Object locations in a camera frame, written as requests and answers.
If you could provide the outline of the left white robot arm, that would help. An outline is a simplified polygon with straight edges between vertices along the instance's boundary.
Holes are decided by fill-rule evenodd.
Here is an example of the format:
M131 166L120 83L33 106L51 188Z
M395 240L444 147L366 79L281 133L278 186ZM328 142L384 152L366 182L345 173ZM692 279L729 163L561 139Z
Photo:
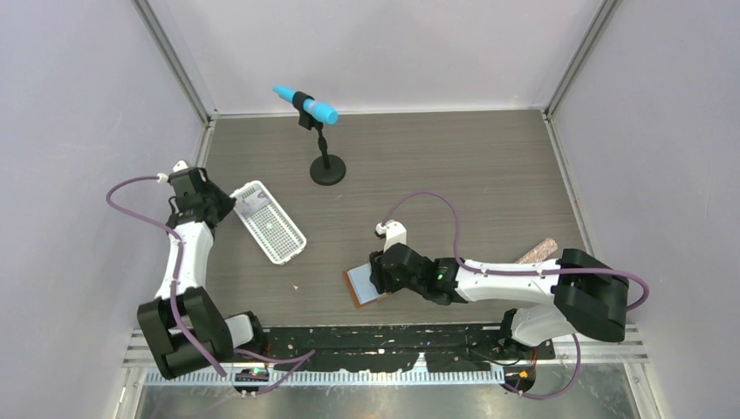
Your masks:
M235 199L209 179L205 168L168 175L174 194L163 224L170 241L167 266L154 299L140 305L137 320L154 363L167 379L229 361L235 352L258 361L268 347L252 312L224 317L206 290L207 264L216 226Z

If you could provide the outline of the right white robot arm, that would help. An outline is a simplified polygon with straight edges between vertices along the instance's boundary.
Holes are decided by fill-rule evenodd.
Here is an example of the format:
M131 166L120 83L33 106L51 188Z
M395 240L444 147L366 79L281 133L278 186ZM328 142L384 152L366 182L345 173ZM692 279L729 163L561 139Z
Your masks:
M578 249L530 264L430 259L405 244L369 258L362 285L382 296L409 290L440 306L485 300L524 302L508 310L498 346L510 358L556 337L579 333L621 342L626 334L629 280Z

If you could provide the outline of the card in basket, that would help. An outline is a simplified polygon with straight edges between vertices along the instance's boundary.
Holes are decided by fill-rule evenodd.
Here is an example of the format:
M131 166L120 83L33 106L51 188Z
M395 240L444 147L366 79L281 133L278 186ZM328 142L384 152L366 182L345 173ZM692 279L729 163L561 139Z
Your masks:
M253 216L262 208L271 203L270 198L262 191L258 190L250 194L242 194L238 202L239 214L244 218Z

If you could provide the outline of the white perforated plastic basket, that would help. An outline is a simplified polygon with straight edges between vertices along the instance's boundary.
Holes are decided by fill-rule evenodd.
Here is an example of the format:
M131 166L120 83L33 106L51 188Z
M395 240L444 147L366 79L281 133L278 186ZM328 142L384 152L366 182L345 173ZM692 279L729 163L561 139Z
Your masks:
M244 218L239 214L240 196L262 190L271 203L253 216ZM272 193L260 181L250 181L235 189L231 197L236 199L234 211L256 241L266 257L277 265L283 265L302 253L307 246L305 235L288 216Z

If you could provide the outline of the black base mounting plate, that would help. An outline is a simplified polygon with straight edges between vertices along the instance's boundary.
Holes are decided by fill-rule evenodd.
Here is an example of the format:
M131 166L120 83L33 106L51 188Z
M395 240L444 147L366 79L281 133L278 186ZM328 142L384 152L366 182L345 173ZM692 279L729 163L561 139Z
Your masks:
M313 351L300 368L311 372L407 372L421 360L431 372L476 372L555 358L550 341L535 349L504 342L497 324L281 326L239 348L289 362Z

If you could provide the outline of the black microphone stand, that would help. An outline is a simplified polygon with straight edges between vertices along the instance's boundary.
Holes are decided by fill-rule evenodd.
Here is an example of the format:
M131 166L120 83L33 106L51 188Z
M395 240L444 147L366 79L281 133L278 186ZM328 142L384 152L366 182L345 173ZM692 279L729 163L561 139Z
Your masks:
M323 129L325 124L316 124L308 131L315 130L318 134L318 146L320 157L315 159L310 166L311 179L321 186L332 186L343 180L346 175L346 164L337 155L331 155L328 152L328 142L324 136Z

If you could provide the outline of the pink glitter stick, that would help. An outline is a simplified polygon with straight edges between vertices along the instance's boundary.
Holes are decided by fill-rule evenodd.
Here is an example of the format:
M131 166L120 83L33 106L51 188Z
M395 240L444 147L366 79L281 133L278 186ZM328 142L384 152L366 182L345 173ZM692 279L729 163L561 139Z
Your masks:
M548 237L517 260L517 264L535 264L545 261L558 250L557 242Z

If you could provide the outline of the blue toy microphone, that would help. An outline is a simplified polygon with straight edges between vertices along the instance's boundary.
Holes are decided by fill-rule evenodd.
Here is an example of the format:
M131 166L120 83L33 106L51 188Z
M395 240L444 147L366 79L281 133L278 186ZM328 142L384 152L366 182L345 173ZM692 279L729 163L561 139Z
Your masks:
M294 91L286 86L275 85L272 91L282 100L290 102L299 113L299 125L311 129L316 124L335 124L339 119L338 112L330 105L316 101L312 96L301 91Z

